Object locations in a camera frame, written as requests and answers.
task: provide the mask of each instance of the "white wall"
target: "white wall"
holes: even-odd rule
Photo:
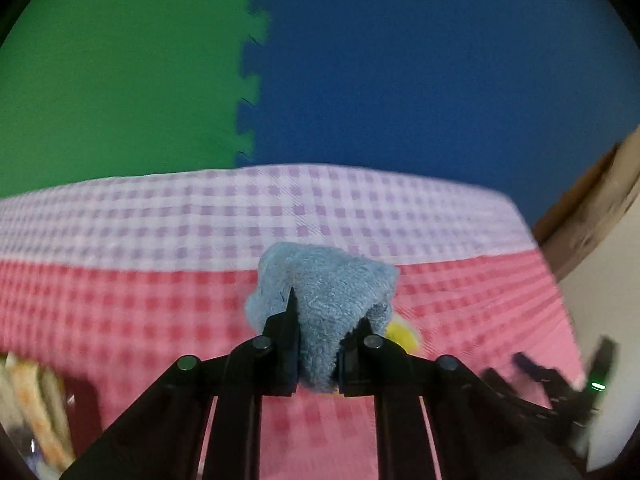
[[[620,344],[591,438],[593,469],[616,458],[640,419],[640,200],[560,288],[584,359],[601,334]]]

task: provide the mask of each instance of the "pink checkered tablecloth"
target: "pink checkered tablecloth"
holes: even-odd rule
[[[395,264],[420,354],[495,367],[526,351],[570,380],[580,355],[513,203],[489,190],[335,166],[107,178],[0,202],[0,351],[91,380],[110,424],[178,356],[254,335],[242,306],[278,240]],[[377,477],[370,399],[265,399],[262,478]]]

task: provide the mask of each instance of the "blue cloth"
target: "blue cloth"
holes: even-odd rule
[[[340,341],[369,318],[383,335],[391,318],[398,270],[332,247],[273,244],[260,258],[258,287],[244,311],[261,333],[269,316],[284,312],[291,287],[298,298],[301,379],[318,392],[335,389],[332,375]]]

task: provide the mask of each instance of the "green floor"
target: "green floor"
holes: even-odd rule
[[[266,35],[248,0],[33,0],[0,47],[0,197],[89,178],[232,168]]]

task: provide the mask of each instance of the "fuzzy blue fabric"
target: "fuzzy blue fabric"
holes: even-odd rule
[[[374,333],[384,334],[397,279],[394,266],[341,249],[278,242],[260,258],[258,287],[246,300],[244,312],[254,330],[262,333],[269,316],[284,312],[293,287],[298,298],[301,379],[311,390],[332,392],[340,341],[365,316]]]

